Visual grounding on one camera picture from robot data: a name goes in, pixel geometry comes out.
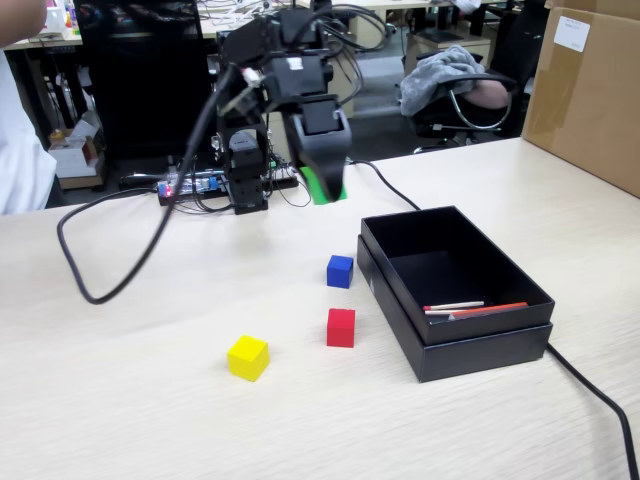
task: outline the cardboard box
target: cardboard box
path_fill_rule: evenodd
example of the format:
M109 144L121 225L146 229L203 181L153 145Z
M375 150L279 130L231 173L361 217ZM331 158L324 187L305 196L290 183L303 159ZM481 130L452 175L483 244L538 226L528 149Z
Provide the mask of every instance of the cardboard box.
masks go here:
M98 158L92 158L89 163L81 166L56 166L56 175L58 178L72 178L72 177L93 177L99 175L104 165L104 153L101 153Z
M65 138L68 138L72 134L72 130L63 130ZM68 169L83 169L87 168L92 160L96 160L102 154L103 147L102 141L99 137L92 139L89 136L85 137L83 143L76 142L73 144L67 143L53 143L49 148L49 154L56 159L56 173L61 177L59 172ZM95 175L95 172L87 173L87 175ZM79 177L81 174L67 175Z
M104 185L106 178L106 165L104 162L104 155L101 155L99 159L92 160L90 163L94 164L95 175L66 178L61 178L60 176L58 176L60 180L60 187L63 190L70 190L73 188L98 187L100 185Z
M548 4L523 137L640 196L640 2Z

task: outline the black cable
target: black cable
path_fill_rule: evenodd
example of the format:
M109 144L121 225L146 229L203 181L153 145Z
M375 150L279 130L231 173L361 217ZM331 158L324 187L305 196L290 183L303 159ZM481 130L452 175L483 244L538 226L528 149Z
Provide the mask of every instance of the black cable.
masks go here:
M366 162L364 160L349 160L351 163L361 163L363 165L367 165L371 168L373 168L373 170L376 172L376 174L378 175L378 177L380 178L380 180L382 180L382 183L384 183L387 187L389 187L389 190L391 190L393 193L395 193L396 195L398 195L401 199L403 199L405 202L407 202L409 205L411 205L413 208L415 208L416 210L421 210L421 208L416 205L413 201L411 201L409 199L409 197L405 196L402 192L400 192L397 188L395 188L393 185L391 185L386 178L384 178L384 176L382 175L382 173L380 173L380 170L378 170L378 167L376 167L373 163L371 162Z
M193 165L191 165L191 195L192 195L192 200L193 200L193 203L196 205L196 207L198 207L202 212L214 213L213 209L210 209L209 207L207 207L204 203L202 203L202 200L200 200L200 197L198 197L198 187L196 185L196 162L197 161L198 161L197 158L194 159Z
M334 58L337 57L338 55L340 55L342 53L342 51L345 49L346 45L344 44L344 42L342 40L338 40L338 41L333 41L332 42L332 38L329 38L329 50L331 50L332 53L330 53L329 55L327 55L327 58ZM333 50L331 48L331 45L338 45L338 49L337 50Z
M624 438L624 448L627 452L627 464L629 465L629 478L631 480L640 480L640 476L638 476L638 464L636 462L635 450L633 448L633 436L631 434L631 427L629 425L629 420L627 419L627 415L624 413L624 410L620 408L620 406L611 400L607 395L605 395L602 391L600 391L593 383L587 380L584 375L582 375L578 370L575 369L573 365L569 363L569 361L564 358L560 352L558 352L550 343L547 344L547 350L556 357L556 360L560 362L560 364L566 368L571 375L576 377L587 389L593 393L596 397L602 400L611 410L613 410L618 419L620 420L620 425L622 426L622 436Z
M342 71L342 74L344 75L344 77L347 79L347 82L349 82L349 85L353 85L353 82L351 81L351 77L349 77L349 75L347 75L346 70L342 66L342 63L340 62L340 56L339 55L336 57L336 63L338 64L338 67Z
M289 199L287 199L287 197L284 196L284 193L282 193L282 189L280 188L280 185L278 184L278 177L277 176L275 178L275 181L276 181L276 188L280 192L280 195L282 195L282 198L284 198L284 201L287 202L292 207L304 208L304 207L306 207L307 205L309 205L311 203L311 192L309 192L309 189L307 188L307 186L304 183L299 182L298 185L302 185L304 187L304 189L307 191L307 195L309 195L309 200L307 200L307 203L305 203L304 205L297 205L295 203L291 203L289 201Z
M61 81L62 81L62 93L63 93L63 96L64 96L64 91L65 91L64 84L66 82L67 90L69 90L69 103L71 104L71 108L73 108L73 116L76 119L76 123L78 123L80 121L80 117L78 116L78 110L76 109L76 104L73 101L73 97L71 96L71 87L69 87L69 80L67 80L67 76L64 73L61 74L61 75L62 75Z
M418 207L406 196L404 196L402 193L400 193L398 190L392 187L391 184L387 181L387 179L384 178L382 173L380 173L380 170L378 170L378 168L373 163L366 162L364 160L350 160L350 162L362 163L364 165L368 165L371 168L373 168L375 172L378 174L378 177L380 177L380 180L382 180L382 182L387 187L389 187L391 191L393 191L393 193L395 193L400 198L405 200L409 205L411 205L416 210L420 210L420 207ZM573 375L580 383L582 383L591 393L593 393L596 397L602 400L618 416L618 419L620 420L620 425L622 426L622 437L624 439L624 448L627 454L627 464L629 466L629 478L631 480L640 480L640 476L638 474L638 463L636 461L635 449L633 447L633 435L631 433L631 426L629 425L629 420L627 419L627 415L626 413L624 413L624 410L616 402L611 400L607 395L605 395L602 391L600 391L598 387L596 387L593 383L587 380L587 378L584 375L582 375L578 370L576 370L576 368L573 365L571 365L571 363L569 363L569 361L566 358L564 358L560 354L560 352L558 352L553 347L553 345L551 345L550 343L547 343L547 350L549 350L549 352L556 358L556 360L560 362L560 365L566 368L571 375Z
M402 42L402 56L406 57L407 56L407 52L404 50L404 34L402 32L403 28L404 28L404 26L400 25L400 42Z
M209 98L207 99L206 103L202 107L202 110L200 111L200 115L198 116L196 124L193 127L193 130L191 131L191 135L189 135L189 139L187 140L187 152L184 156L184 160L178 172L178 178L176 180L176 185L174 187L175 192L182 191L185 175L191 169L191 164L193 163L195 153L198 150L198 147L200 146L202 137L204 136L204 133L207 130L207 126L211 121L211 117L216 112L216 106L218 104L218 99L220 98L220 92L223 92L226 90L227 85L232 77L232 68L235 68L235 66L231 66L231 65L229 66L225 74L222 76L220 83L218 84L218 88L215 91L213 91L211 95L209 95ZM80 293L85 298L85 300L87 300L87 302L93 305L101 305L103 303L108 302L113 297L118 295L118 293L124 290L124 288L127 285L129 285L131 280L133 280L133 278L137 275L137 273L140 271L142 266L145 264L145 262L151 255L151 252L153 252L153 249L155 248L156 244L160 240L160 237L162 236L162 233L164 232L164 229L166 228L167 223L169 222L169 218L171 217L171 212L173 211L176 205L176 198L171 197L171 200L169 201L169 205L167 206L167 209L164 212L164 216L162 217L162 220L160 221L160 224L158 225L156 232L153 234L153 237L151 238L149 245L147 245L147 248L144 250L144 252L142 252L142 255L140 256L138 261L135 263L131 271L124 277L124 279L122 279L122 281L118 283L118 285L116 285L115 288L113 288L113 290L111 290L107 294L101 297L93 297L87 290L87 287L84 284L84 280L82 279L82 275L80 275L80 271L78 270L78 266L76 265L76 262L73 259L71 252L69 251L69 247L67 247L67 242L64 239L63 227L64 227L64 224L74 215L77 215L78 213L88 208L91 208L94 205L97 205L98 203L101 203L109 198L113 198L114 196L116 195L115 194L107 195L106 197L102 197L94 202L88 203L86 205L83 205L69 212L64 217L62 217L62 220L60 220L60 222L58 223L58 228L57 228L58 240L60 241L60 247L62 248L62 253L64 253L64 256L66 257L67 262L69 263L69 268L71 268L71 273L73 274L76 284L78 285L78 289L80 290Z
M374 12L372 12L371 10L367 10L366 8L360 7L359 5L351 5L351 4L340 4L340 5L334 5L333 7L327 6L327 7L321 8L320 10L316 11L306 22L304 22L300 26L300 28L298 29L296 34L293 36L293 40L291 41L291 45L295 47L295 46L300 44L302 36L311 27L313 22L318 21L318 20L321 20L321 23L322 22L326 22L326 21L333 21L333 19L328 19L327 16L331 15L332 13L341 13L341 12L343 12L343 13L351 13L351 14L353 14L355 16L363 18L364 20L369 22L371 25L373 25L373 27L376 28L376 30L378 30L378 32L380 33L380 37L381 37L380 38L380 42L377 45L375 45L374 47L366 47L364 45L360 45L360 44L358 44L356 42L353 42L352 40L346 38L342 34L336 35L345 44L350 45L353 48L357 48L358 50L362 50L364 52L380 50L381 48L383 48L385 46L385 44L387 42L386 23L378 15L376 15ZM380 25L382 25L382 28L379 25L376 25L374 20L375 20L375 22L378 22Z
M340 106L343 106L348 102L350 102L364 88L364 76L362 75L362 70L360 70L360 66L358 65L358 61L356 60L355 56L347 48L345 48L343 55L344 55L344 58L347 60L347 63L349 63L349 65L355 72L356 80L358 81L358 83L356 84L353 91L347 97L343 98L338 102L338 105Z
M60 117L61 115L61 110L60 110L60 106L58 105L58 102L56 102L53 99L53 95L51 94L51 90L49 90L49 86L47 85L47 93L49 94L49 99L51 100L51 103L53 103L53 108L56 111L56 121L58 122L58 129L60 129L62 127L62 118Z
M182 210L183 208L187 208L186 205L176 205L174 208L177 212L184 213L186 215L211 215L212 213L220 213L220 212L225 212L227 210L230 210L231 208L233 208L233 205L232 204L225 205L224 207L217 209L215 212L201 212L196 210L195 208L189 208L189 210L193 210L191 212Z

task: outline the blue cube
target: blue cube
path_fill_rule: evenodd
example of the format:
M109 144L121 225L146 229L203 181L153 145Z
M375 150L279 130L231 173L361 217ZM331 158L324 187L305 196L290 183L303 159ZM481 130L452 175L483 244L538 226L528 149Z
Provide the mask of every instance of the blue cube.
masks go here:
M349 288L353 278L353 258L333 255L327 265L327 286Z

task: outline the wooden tabletop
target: wooden tabletop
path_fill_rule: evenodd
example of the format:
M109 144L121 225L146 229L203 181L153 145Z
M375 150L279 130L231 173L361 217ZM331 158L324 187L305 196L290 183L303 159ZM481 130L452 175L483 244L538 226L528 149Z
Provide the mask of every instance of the wooden tabletop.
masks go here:
M499 0L482 0L481 3L498 3ZM302 7L309 7L311 0L296 0L296 4ZM430 8L430 7L450 7L453 5L450 1L433 1L433 0L334 0L333 5L350 4L360 7L370 8L372 10L386 9L409 9L409 8Z
M638 438L640 200L520 139L377 165L423 208L456 205L556 300L552 343ZM266 212L176 213L99 307L56 239L71 208L0 218L0 478L628 478L617 418L548 354L417 383L359 270L325 285L362 217L409 208L366 166L345 182L333 205L275 192ZM95 295L161 214L151 195L69 222ZM356 309L355 348L325 346L331 307ZM256 383L227 370L243 334L269 343Z
M233 23L222 24L219 21L214 21L210 19L202 19L200 20L200 27L202 28L202 37L203 38L216 38L218 32L222 32L225 30L234 30L246 23L248 23L250 19L241 20ZM67 28L62 34L62 40L45 40L42 42L39 41L29 41L29 40L21 40L16 42L8 47L5 47L4 50L26 50L29 48L42 48L42 47L71 47L82 45L82 37L79 34L73 33L73 30Z

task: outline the pencil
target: pencil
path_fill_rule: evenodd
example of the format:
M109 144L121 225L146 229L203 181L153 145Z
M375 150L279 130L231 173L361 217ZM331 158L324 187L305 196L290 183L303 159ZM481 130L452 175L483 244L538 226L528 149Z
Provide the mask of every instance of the pencil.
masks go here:
M422 309L426 312L429 310L456 310L460 308L469 308L469 307L481 307L484 305L484 302L462 302L462 303L447 303L445 305L431 305L430 307L422 307Z
M469 310L459 310L452 312L453 320L458 318L471 317L482 313L502 312L507 310L517 310L519 308L528 307L527 302L508 303L506 305L495 305L493 307L471 308Z

